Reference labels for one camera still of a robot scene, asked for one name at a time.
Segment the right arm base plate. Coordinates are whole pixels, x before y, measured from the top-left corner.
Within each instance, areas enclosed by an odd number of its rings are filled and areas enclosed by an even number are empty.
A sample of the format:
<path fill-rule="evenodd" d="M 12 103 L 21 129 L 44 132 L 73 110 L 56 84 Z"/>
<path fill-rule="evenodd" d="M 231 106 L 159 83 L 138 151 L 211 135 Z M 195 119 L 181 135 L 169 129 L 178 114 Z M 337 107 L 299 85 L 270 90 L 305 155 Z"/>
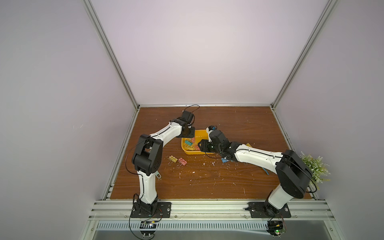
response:
<path fill-rule="evenodd" d="M 282 209 L 278 210 L 267 202 L 248 202 L 245 208 L 251 214 L 252 218 L 291 218 L 291 212 L 288 205 L 285 204 Z"/>

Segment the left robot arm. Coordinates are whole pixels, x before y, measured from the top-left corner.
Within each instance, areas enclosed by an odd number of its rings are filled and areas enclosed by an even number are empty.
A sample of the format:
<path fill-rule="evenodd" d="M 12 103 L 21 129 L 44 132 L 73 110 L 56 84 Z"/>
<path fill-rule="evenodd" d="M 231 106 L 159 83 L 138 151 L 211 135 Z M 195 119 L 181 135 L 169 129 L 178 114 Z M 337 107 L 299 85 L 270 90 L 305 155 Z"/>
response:
<path fill-rule="evenodd" d="M 127 159 L 124 167 L 128 173 L 139 177 L 140 193 L 134 194 L 134 207 L 139 211 L 154 215 L 158 209 L 156 175 L 162 163 L 163 148 L 174 138 L 193 138 L 195 115 L 183 110 L 180 117 L 170 120 L 159 131 L 150 135 L 142 134 L 138 142 L 129 150 L 133 152 L 132 164 L 135 171 L 128 170 Z"/>

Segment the yellow plastic storage box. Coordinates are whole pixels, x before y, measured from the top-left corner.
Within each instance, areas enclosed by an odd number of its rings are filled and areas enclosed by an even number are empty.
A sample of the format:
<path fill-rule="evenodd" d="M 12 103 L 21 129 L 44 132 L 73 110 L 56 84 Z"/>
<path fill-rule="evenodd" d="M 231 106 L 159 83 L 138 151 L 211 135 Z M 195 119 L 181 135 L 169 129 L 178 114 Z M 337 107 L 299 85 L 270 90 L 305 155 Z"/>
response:
<path fill-rule="evenodd" d="M 195 130 L 195 136 L 193 138 L 182 138 L 181 146 L 182 150 L 187 155 L 204 155 L 201 151 L 198 143 L 201 140 L 208 140 L 209 135 L 206 130 Z"/>

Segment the yellow binder clip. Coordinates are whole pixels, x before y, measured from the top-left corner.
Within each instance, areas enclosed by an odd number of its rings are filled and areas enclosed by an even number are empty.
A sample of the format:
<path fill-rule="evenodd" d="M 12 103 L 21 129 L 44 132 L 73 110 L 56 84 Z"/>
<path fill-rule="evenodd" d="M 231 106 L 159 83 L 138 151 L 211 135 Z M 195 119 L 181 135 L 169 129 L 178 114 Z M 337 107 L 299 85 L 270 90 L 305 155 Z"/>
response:
<path fill-rule="evenodd" d="M 173 164 L 173 163 L 177 163 L 178 162 L 178 159 L 176 158 L 176 157 L 174 157 L 174 156 L 169 156 L 168 157 L 168 159 L 169 159 L 169 162 L 168 162 L 168 165 L 170 166 L 171 164 Z"/>

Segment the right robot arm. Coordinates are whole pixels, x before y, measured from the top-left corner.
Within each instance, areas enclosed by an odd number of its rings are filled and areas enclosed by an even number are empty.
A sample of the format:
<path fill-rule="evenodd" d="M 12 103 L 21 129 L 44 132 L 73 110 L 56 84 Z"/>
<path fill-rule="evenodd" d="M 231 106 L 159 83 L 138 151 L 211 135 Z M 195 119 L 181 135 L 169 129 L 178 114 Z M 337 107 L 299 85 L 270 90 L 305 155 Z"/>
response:
<path fill-rule="evenodd" d="M 216 153 L 226 160 L 247 163 L 264 168 L 278 176 L 279 185 L 264 203 L 268 215 L 278 213 L 293 198 L 302 199 L 310 184 L 313 172 L 292 150 L 269 152 L 230 142 L 220 130 L 209 130 L 209 138 L 201 140 L 198 147 L 204 153 Z"/>

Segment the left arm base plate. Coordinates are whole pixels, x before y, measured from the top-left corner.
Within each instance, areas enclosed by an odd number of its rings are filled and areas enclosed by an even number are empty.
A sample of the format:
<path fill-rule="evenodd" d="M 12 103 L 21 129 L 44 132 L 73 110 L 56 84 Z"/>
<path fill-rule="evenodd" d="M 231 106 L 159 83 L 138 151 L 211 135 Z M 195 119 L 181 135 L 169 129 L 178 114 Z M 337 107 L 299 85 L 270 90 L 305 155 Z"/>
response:
<path fill-rule="evenodd" d="M 170 218 L 172 210 L 171 202 L 154 202 L 145 204 L 144 202 L 134 203 L 131 213 L 132 218 Z"/>

